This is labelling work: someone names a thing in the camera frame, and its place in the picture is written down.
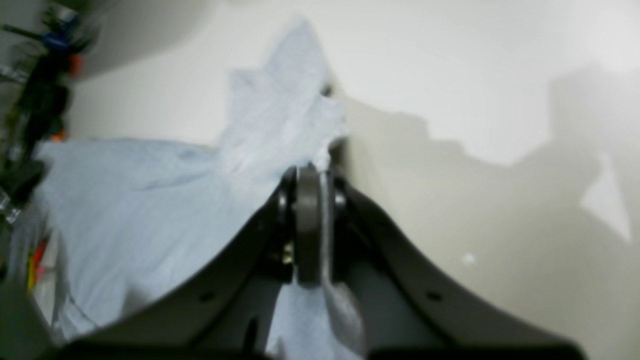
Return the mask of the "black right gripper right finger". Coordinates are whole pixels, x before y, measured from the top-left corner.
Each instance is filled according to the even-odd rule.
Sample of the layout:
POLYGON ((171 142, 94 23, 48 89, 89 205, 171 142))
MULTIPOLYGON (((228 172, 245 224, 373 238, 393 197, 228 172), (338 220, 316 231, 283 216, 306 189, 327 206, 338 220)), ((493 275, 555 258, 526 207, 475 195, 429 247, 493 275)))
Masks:
POLYGON ((334 331, 366 360, 583 360, 567 338, 453 280, 342 177, 320 176, 322 285, 334 331))

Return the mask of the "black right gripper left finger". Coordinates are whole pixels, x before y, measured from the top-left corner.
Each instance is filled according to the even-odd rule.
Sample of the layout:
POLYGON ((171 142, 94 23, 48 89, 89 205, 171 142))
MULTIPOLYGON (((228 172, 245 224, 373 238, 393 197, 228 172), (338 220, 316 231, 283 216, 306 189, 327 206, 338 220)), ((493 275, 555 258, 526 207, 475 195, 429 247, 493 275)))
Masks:
POLYGON ((153 305, 53 353, 55 360, 267 360, 275 305, 294 278, 297 169, 227 246, 153 305))

